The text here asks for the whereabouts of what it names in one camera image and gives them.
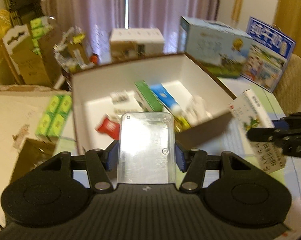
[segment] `light blue box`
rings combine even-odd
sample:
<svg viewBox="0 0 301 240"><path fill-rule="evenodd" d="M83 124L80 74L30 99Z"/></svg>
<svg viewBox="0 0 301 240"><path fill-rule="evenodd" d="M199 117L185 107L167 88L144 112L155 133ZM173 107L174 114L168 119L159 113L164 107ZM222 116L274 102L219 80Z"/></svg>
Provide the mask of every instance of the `light blue box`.
<svg viewBox="0 0 301 240"><path fill-rule="evenodd" d="M187 52L219 77L237 78L253 38L221 22L181 17L178 51Z"/></svg>

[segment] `blue gripper pad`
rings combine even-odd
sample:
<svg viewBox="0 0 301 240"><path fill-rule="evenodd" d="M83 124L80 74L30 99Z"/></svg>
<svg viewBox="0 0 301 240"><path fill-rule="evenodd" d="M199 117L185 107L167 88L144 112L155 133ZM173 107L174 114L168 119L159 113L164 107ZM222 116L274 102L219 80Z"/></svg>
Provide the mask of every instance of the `blue gripper pad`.
<svg viewBox="0 0 301 240"><path fill-rule="evenodd" d="M188 169L188 164L185 160L184 149L181 150L181 146L175 144L175 160L176 164L181 172L186 172Z"/></svg>
<svg viewBox="0 0 301 240"><path fill-rule="evenodd" d="M285 120L273 120L272 122L275 128L283 129L283 130L289 129L289 124Z"/></svg>
<svg viewBox="0 0 301 240"><path fill-rule="evenodd" d="M108 152L108 158L106 160L106 171L110 172L111 170L117 167L118 161L118 149L119 149L119 142L118 140L114 140L106 149L105 151Z"/></svg>

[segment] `clear plastic case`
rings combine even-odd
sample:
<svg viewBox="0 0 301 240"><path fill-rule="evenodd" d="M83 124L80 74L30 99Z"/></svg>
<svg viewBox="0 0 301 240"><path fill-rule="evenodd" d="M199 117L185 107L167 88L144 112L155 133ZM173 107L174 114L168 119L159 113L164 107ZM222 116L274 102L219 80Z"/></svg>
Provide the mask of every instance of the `clear plastic case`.
<svg viewBox="0 0 301 240"><path fill-rule="evenodd" d="M118 183L175 183L174 119L170 113L122 116Z"/></svg>

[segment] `chair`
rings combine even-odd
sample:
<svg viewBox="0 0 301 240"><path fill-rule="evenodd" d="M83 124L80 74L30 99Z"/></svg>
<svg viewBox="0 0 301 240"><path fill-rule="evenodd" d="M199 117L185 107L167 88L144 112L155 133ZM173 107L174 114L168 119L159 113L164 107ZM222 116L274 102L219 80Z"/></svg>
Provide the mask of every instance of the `chair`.
<svg viewBox="0 0 301 240"><path fill-rule="evenodd" d="M286 115L301 111L301 58L293 54L274 95Z"/></svg>

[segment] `blue printed box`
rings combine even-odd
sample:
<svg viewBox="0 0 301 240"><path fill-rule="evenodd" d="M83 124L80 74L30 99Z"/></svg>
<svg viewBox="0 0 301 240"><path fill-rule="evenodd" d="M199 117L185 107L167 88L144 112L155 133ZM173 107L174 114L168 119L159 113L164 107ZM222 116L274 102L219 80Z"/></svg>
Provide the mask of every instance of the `blue printed box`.
<svg viewBox="0 0 301 240"><path fill-rule="evenodd" d="M252 17L246 32L255 42L251 46L242 76L273 92L286 69L295 41Z"/></svg>
<svg viewBox="0 0 301 240"><path fill-rule="evenodd" d="M254 42L244 31L221 22L181 17L178 51L185 51L220 77L237 78Z"/></svg>

